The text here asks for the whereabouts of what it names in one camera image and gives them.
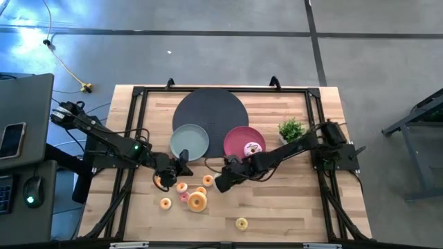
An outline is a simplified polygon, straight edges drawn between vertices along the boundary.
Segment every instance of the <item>concrete floor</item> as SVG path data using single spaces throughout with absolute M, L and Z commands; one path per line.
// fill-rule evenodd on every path
M 240 30 L 308 32 L 303 0 L 48 0 L 55 27 L 128 30 Z M 311 0 L 319 32 L 443 33 L 438 0 Z M 47 26 L 41 1 L 10 0 L 0 25 Z M 0 33 L 0 71 L 53 73 L 55 89 L 79 84 L 42 44 L 46 30 Z M 266 85 L 277 75 L 286 86 L 318 86 L 311 38 L 54 35 L 56 53 L 91 95 L 54 93 L 92 109 L 111 100 L 115 84 Z M 319 39 L 327 85 L 337 86 L 351 138 L 368 148 L 359 156 L 365 204 L 379 241 L 442 247 L 443 198 L 406 203 L 419 190 L 399 134 L 380 131 L 442 88 L 443 39 Z M 108 107 L 94 111 L 106 118 Z M 81 133 L 74 133 L 84 139 Z M 48 142 L 71 140 L 49 127 Z M 79 154 L 75 144 L 63 149 Z M 79 208 L 66 198 L 72 177 L 57 180 L 55 212 Z M 79 210 L 56 214 L 53 236 L 69 239 Z

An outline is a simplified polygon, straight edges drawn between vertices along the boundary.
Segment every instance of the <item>small green plant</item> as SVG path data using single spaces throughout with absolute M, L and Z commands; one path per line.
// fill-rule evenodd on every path
M 279 124 L 278 131 L 287 142 L 294 141 L 295 139 L 301 137 L 301 135 L 303 135 L 305 132 L 305 130 L 302 128 L 302 123 L 297 122 L 295 118 Z

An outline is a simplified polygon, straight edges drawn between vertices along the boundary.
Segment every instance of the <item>desk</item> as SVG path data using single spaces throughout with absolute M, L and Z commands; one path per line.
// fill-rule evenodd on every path
M 125 130 L 132 88 L 131 85 L 116 86 L 107 120 L 108 128 Z M 338 89 L 323 87 L 320 93 L 325 117 L 338 123 L 345 122 Z M 153 151 L 172 155 L 169 148 L 172 116 L 187 94 L 149 93 L 143 126 L 151 133 Z M 281 146 L 278 140 L 279 123 L 295 117 L 307 127 L 304 96 L 292 93 L 234 94 L 246 107 L 250 126 L 264 136 L 268 150 Z M 140 100 L 134 120 L 138 120 L 139 108 Z M 348 136 L 345 125 L 341 127 Z M 211 159 L 208 162 L 215 169 L 222 166 L 221 160 Z M 204 166 L 202 159 L 188 165 L 195 175 L 181 177 L 179 181 L 186 182 L 192 192 L 201 185 L 204 175 L 212 173 Z M 180 203 L 174 189 L 168 193 L 156 189 L 152 184 L 152 172 L 146 167 L 136 170 L 125 230 L 127 241 L 327 241 L 318 179 L 311 169 L 309 152 L 284 161 L 273 178 L 265 183 L 246 181 L 224 194 L 216 193 L 213 187 L 207 188 L 208 207 L 198 214 L 189 211 L 185 203 Z M 115 175 L 116 170 L 106 169 L 94 177 L 79 235 L 89 232 L 108 208 Z M 343 208 L 362 233 L 370 237 L 358 181 L 349 172 L 337 172 L 337 179 Z M 168 211 L 159 207 L 163 197 L 172 200 L 172 207 Z M 114 232 L 119 216 L 120 210 L 117 210 Z M 248 219 L 249 227 L 245 232 L 235 228 L 235 220 L 239 217 Z M 334 211 L 332 220 L 334 231 L 338 234 Z

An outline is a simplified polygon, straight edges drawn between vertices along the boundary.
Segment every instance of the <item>potted plant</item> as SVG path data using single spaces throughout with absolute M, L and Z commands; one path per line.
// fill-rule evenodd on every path
M 302 123 L 296 121 L 295 118 L 278 125 L 279 139 L 284 145 L 301 137 L 304 132 Z

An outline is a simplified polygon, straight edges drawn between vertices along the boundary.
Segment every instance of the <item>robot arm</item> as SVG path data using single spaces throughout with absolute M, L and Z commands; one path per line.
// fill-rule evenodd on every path
M 79 129 L 98 140 L 109 151 L 99 153 L 101 156 L 113 156 L 118 160 L 154 169 L 155 174 L 161 177 L 161 185 L 166 188 L 172 187 L 178 176 L 193 175 L 186 166 L 188 150 L 183 150 L 179 159 L 169 158 L 165 153 L 153 152 L 152 145 L 148 142 L 148 130 L 142 129 L 147 132 L 146 140 L 141 140 L 141 137 L 124 138 L 118 135 L 124 132 L 115 132 L 97 123 L 84 112 L 83 107 L 83 102 L 62 102 L 53 110 L 51 122 L 65 129 Z
M 270 152 L 259 152 L 242 160 L 236 156 L 227 156 L 221 175 L 215 178 L 217 189 L 223 193 L 245 180 L 267 181 L 282 161 L 304 151 L 315 149 L 327 160 L 339 157 L 337 149 L 347 142 L 339 125 L 336 122 L 325 122 L 320 124 L 319 129 L 323 133 L 323 143 L 318 142 L 318 135 L 314 130 Z M 262 178 L 271 170 L 273 172 L 263 180 Z

